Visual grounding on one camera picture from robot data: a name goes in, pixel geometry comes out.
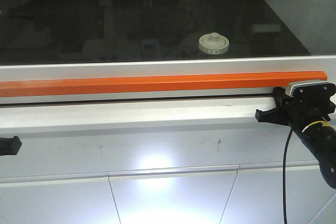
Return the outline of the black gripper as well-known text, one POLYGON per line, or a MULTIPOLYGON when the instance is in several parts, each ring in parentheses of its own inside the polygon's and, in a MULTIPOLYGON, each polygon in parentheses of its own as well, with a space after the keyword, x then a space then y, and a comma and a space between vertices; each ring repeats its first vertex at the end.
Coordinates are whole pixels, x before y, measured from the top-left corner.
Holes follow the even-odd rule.
POLYGON ((335 103, 330 98, 298 99, 286 95, 282 87, 274 87, 272 91, 276 108, 255 111, 255 118, 259 123, 285 124, 285 119, 290 127, 306 127, 315 122, 327 124, 331 119, 330 114, 335 112, 335 103))

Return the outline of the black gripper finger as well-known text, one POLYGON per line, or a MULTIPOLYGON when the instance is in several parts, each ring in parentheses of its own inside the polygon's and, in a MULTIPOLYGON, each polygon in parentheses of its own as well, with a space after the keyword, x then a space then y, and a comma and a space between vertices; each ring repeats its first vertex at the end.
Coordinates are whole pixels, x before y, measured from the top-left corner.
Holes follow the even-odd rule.
POLYGON ((12 138, 2 138, 0 139, 0 156, 6 155, 17 155, 22 142, 18 136, 12 138))

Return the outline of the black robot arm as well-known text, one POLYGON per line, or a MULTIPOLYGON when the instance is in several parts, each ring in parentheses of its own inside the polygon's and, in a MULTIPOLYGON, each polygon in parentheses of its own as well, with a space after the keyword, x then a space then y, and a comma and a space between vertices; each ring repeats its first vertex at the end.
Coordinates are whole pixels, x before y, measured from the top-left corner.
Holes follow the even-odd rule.
POLYGON ((272 97, 276 107, 256 110, 258 122, 289 126, 319 163, 325 182, 335 188, 335 129, 329 115, 335 112, 331 97, 335 84, 314 83, 292 88, 275 87, 272 97))

